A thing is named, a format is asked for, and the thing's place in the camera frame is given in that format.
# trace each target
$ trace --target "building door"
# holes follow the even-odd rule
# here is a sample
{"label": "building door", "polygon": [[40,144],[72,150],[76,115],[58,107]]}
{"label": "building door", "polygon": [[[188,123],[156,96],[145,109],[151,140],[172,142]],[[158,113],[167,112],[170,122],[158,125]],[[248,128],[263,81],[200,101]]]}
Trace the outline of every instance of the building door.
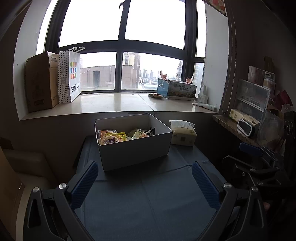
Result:
{"label": "building door", "polygon": [[93,71],[94,86],[100,86],[100,71]]}

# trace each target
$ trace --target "metal screw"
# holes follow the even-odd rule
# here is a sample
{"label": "metal screw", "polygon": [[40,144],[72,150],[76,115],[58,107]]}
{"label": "metal screw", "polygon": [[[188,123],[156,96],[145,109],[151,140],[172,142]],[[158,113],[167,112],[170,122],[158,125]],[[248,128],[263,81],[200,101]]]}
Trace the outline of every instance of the metal screw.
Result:
{"label": "metal screw", "polygon": [[66,188],[67,187],[67,184],[66,183],[61,183],[60,185],[59,185],[59,189],[64,189],[64,188]]}
{"label": "metal screw", "polygon": [[225,187],[225,188],[231,188],[232,185],[231,185],[230,183],[224,183],[224,187]]}
{"label": "metal screw", "polygon": [[38,192],[39,191],[39,188],[38,187],[34,187],[32,191],[33,192]]}
{"label": "metal screw", "polygon": [[252,187],[252,191],[253,191],[253,192],[258,192],[259,189],[258,189],[258,187]]}

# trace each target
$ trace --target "transparent storage box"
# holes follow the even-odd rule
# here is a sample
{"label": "transparent storage box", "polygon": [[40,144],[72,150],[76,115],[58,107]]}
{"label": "transparent storage box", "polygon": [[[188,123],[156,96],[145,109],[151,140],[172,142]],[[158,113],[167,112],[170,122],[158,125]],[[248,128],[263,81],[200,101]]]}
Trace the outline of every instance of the transparent storage box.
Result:
{"label": "transparent storage box", "polygon": [[248,102],[245,101],[244,99],[236,99],[235,104],[234,104],[234,109],[238,109],[241,112],[254,117],[256,120],[258,120],[260,122],[261,122],[262,116],[264,114],[263,111],[248,104]]}
{"label": "transparent storage box", "polygon": [[270,90],[246,80],[239,80],[237,86],[237,99],[263,112],[267,108]]}

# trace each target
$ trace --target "window pane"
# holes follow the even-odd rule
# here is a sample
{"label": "window pane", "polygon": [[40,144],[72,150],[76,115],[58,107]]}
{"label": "window pane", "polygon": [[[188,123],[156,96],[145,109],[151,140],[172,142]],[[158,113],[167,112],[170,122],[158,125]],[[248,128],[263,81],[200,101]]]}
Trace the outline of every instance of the window pane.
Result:
{"label": "window pane", "polygon": [[46,10],[45,16],[42,21],[41,29],[39,32],[36,54],[40,54],[40,53],[44,52],[44,44],[45,44],[47,29],[48,29],[48,25],[49,25],[49,22],[52,17],[52,13],[54,11],[56,4],[57,4],[57,0],[51,0],[50,4]]}
{"label": "window pane", "polygon": [[185,0],[131,0],[126,39],[184,49]]}
{"label": "window pane", "polygon": [[196,93],[200,92],[202,75],[203,75],[203,66],[204,66],[204,63],[195,63],[192,84],[197,86]]}
{"label": "window pane", "polygon": [[71,0],[59,47],[75,43],[117,40],[122,0]]}
{"label": "window pane", "polygon": [[116,52],[80,55],[81,91],[114,90]]}
{"label": "window pane", "polygon": [[205,41],[206,41],[206,17],[205,2],[196,0],[197,4],[197,45],[196,57],[205,57]]}
{"label": "window pane", "polygon": [[167,74],[168,79],[175,80],[178,73],[181,76],[182,65],[183,61],[174,58],[145,53],[123,53],[121,88],[157,90],[160,71]]}

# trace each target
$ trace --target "open white box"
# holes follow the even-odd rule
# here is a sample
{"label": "open white box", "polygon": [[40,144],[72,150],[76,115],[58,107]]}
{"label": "open white box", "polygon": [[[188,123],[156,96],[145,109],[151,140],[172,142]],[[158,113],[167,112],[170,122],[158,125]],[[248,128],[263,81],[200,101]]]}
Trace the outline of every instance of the open white box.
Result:
{"label": "open white box", "polygon": [[98,130],[117,130],[128,134],[132,129],[155,128],[155,135],[139,139],[99,145],[105,171],[149,161],[168,154],[172,130],[151,114],[129,115],[94,121],[96,139]]}

